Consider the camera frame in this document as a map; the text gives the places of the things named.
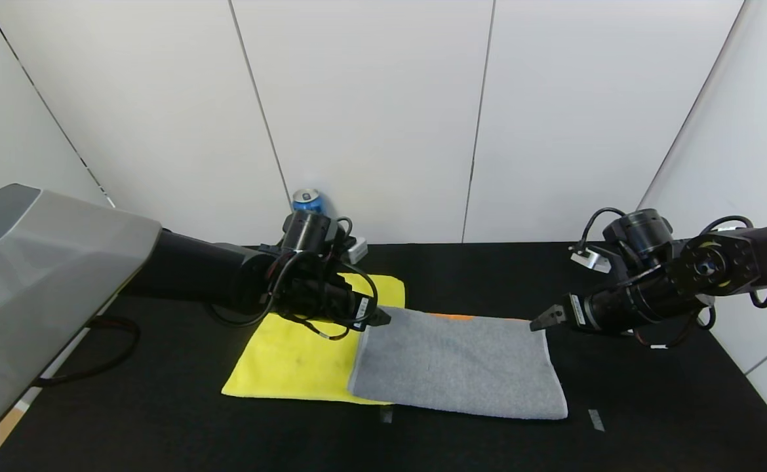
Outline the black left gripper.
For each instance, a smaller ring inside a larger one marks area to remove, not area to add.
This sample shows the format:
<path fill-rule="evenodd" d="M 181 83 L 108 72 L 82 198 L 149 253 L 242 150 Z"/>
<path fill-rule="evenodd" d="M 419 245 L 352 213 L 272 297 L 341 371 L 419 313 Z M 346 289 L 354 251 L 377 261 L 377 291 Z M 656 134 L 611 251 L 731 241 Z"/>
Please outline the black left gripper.
<path fill-rule="evenodd" d="M 386 326 L 391 316 L 377 307 L 377 287 L 371 280 L 360 280 L 366 292 L 357 292 L 351 280 L 323 282 L 323 321 L 363 331 L 366 326 Z"/>

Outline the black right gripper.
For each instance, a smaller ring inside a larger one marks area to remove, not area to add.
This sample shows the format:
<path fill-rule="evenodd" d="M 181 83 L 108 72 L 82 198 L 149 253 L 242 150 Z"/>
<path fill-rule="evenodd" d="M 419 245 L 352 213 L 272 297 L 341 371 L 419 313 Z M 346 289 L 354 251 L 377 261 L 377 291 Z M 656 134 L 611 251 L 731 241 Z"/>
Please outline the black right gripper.
<path fill-rule="evenodd" d="M 563 323 L 585 334 L 624 335 L 639 327 L 639 315 L 624 287 L 606 285 L 566 294 L 561 304 L 545 309 L 528 326 L 538 332 Z"/>

